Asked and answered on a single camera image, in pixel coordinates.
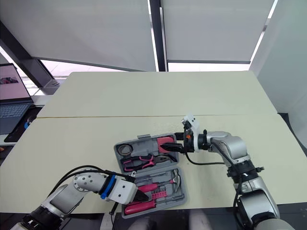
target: open tool case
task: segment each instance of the open tool case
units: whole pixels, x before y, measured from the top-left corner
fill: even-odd
[[[131,174],[133,171],[136,171],[135,184],[141,191],[143,190],[145,192],[149,197],[149,201],[154,200],[156,203],[153,208],[135,213],[131,213],[131,207],[132,205],[136,205],[136,202],[122,205],[123,218],[137,217],[186,202],[183,174],[177,167],[177,163],[179,162],[178,152],[168,152],[162,149],[160,145],[165,142],[176,143],[175,134],[163,134],[153,137],[143,135],[138,136],[138,139],[124,141],[114,146],[121,172],[123,174]],[[157,161],[155,165],[150,163],[150,159],[152,159],[151,162]],[[177,191],[175,191],[177,184],[172,181],[176,173],[180,176],[180,186]],[[153,184],[158,184],[157,188],[153,191],[146,192],[147,190],[153,189]]]

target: black cable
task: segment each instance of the black cable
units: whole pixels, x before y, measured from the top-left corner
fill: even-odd
[[[192,160],[190,159],[190,157],[189,157],[189,155],[188,155],[188,153],[187,153],[187,152],[185,153],[185,155],[186,155],[186,157],[187,157],[187,159],[188,159],[188,161],[189,161],[189,162],[191,162],[192,164],[196,164],[196,165],[225,164],[225,163],[223,163],[223,162],[198,163],[198,162],[194,162],[194,161],[192,161]]]
[[[127,175],[123,175],[123,174],[120,174],[120,173],[117,173],[117,172],[111,172],[111,171],[108,171],[108,170],[102,170],[102,169],[97,169],[97,170],[83,170],[83,171],[78,171],[78,172],[74,172],[72,174],[65,174],[58,182],[57,184],[54,186],[54,188],[51,190],[51,192],[49,193],[48,196],[50,196],[64,181],[66,181],[68,178],[74,176],[74,175],[77,175],[77,174],[81,174],[81,173],[104,173],[104,174],[107,174],[107,175],[116,175],[116,176],[120,176],[120,177],[127,177]]]
[[[111,215],[111,222],[112,222],[112,230],[115,230],[115,225],[114,225],[114,222],[113,222],[113,219],[112,219],[112,215]]]
[[[93,168],[93,169],[102,170],[101,168],[98,168],[98,167],[93,166],[93,165],[82,165],[82,166],[79,166],[79,167],[76,167],[76,168],[70,170],[68,173],[66,173],[64,176],[62,176],[61,179],[63,179],[64,177],[66,177],[67,175],[69,175],[70,173],[72,173],[73,171],[76,171],[76,170],[82,169],[82,168]]]
[[[239,169],[236,167],[236,165],[229,159],[229,157],[224,153],[224,151],[218,146],[217,143],[215,143],[213,140],[211,141],[211,143],[217,148],[217,150],[222,154],[222,156],[231,164],[231,166],[234,168],[234,170],[236,171],[236,173],[239,176],[239,181],[238,181],[238,188],[236,190],[236,195],[234,198],[234,203],[233,203],[233,210],[234,210],[234,216],[236,219],[236,223],[238,224],[238,226],[243,229],[243,225],[241,224],[241,222],[239,221],[237,215],[236,215],[236,203],[238,201],[238,196],[241,192],[241,188],[242,188],[242,177],[241,174],[239,172]]]

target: robotic arm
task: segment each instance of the robotic arm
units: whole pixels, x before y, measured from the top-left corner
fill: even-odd
[[[194,116],[185,116],[182,120],[184,133],[176,133],[178,140],[184,145],[166,143],[161,147],[168,151],[181,153],[207,150],[216,152],[223,158],[227,166],[227,176],[234,181],[236,197],[234,208],[238,212],[246,229],[256,230],[293,230],[285,221],[279,219],[280,214],[263,179],[258,175],[263,167],[255,168],[247,153],[244,141],[227,132],[200,132],[199,122]]]
[[[115,201],[116,205],[113,210],[118,203],[128,204],[135,198],[140,201],[148,200],[148,197],[138,191],[133,183],[135,172],[132,173],[132,177],[123,175],[126,179],[130,179],[128,181],[115,174],[103,175],[93,168],[87,168],[86,171],[83,170],[80,174],[76,173],[72,182],[56,189],[36,210],[26,215],[22,222],[17,223],[12,230],[56,230],[89,192],[99,194],[106,201]]]

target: wall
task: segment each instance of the wall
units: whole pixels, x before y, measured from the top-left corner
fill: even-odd
[[[279,0],[250,69],[307,146],[307,1]]]

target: screwdriver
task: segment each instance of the screwdriver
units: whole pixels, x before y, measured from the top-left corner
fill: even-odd
[[[142,211],[154,208],[157,204],[169,202],[169,201],[174,201],[174,200],[180,200],[180,199],[183,199],[183,198],[184,198],[184,194],[175,196],[175,197],[170,198],[170,199],[157,201],[157,202],[155,200],[151,200],[149,202],[143,202],[143,203],[139,203],[139,204],[135,204],[135,205],[130,205],[130,206],[127,206],[125,208],[125,214],[130,215],[130,214],[133,214],[133,213],[142,212]]]

